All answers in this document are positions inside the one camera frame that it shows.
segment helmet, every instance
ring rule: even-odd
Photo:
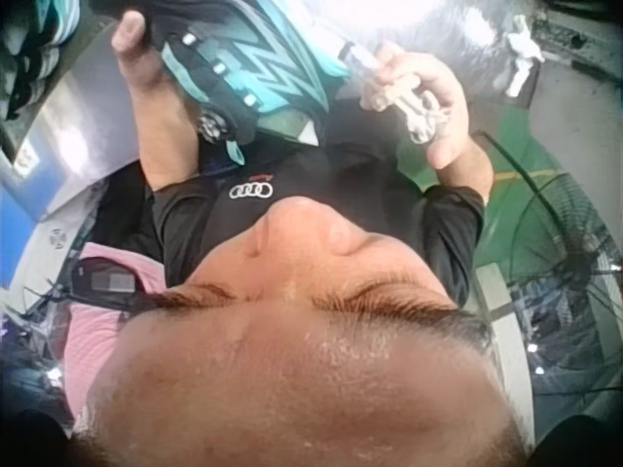
[[[135,8],[150,24],[150,41],[181,87],[201,106],[200,131],[225,140],[242,164],[238,145],[269,131],[266,117],[298,111],[319,135],[329,103],[348,77],[336,57],[306,43],[274,0],[92,0],[96,11],[118,17]]]

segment forehead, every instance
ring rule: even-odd
[[[130,323],[122,341],[90,395],[103,430],[96,436],[119,449],[180,433],[191,445],[374,439],[412,449],[440,433],[460,436],[465,423],[500,408],[476,352],[428,333],[352,328],[278,305],[172,320],[153,314]]]

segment yellow line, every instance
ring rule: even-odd
[[[556,175],[560,175],[561,171],[559,170],[554,170],[554,169],[548,169],[548,170],[538,170],[536,172],[530,172],[529,176],[531,178],[536,178],[536,177],[555,177]],[[496,182],[501,182],[504,180],[517,180],[517,179],[522,179],[524,177],[522,177],[522,175],[518,172],[500,172],[497,173],[495,175],[495,181]]]

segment man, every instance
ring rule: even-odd
[[[385,90],[417,75],[451,112],[427,149],[441,185],[425,195],[396,170],[391,111],[347,105],[326,148],[281,144],[259,165],[247,154],[217,187],[199,176],[193,119],[144,31],[127,13],[113,48],[170,289],[99,373],[75,463],[523,465],[486,329],[458,310],[493,171],[452,72],[380,54]],[[371,102],[389,103],[368,90]]]

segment audi logo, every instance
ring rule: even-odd
[[[231,199],[240,198],[270,198],[275,190],[270,183],[245,183],[244,185],[236,185],[230,190]]]

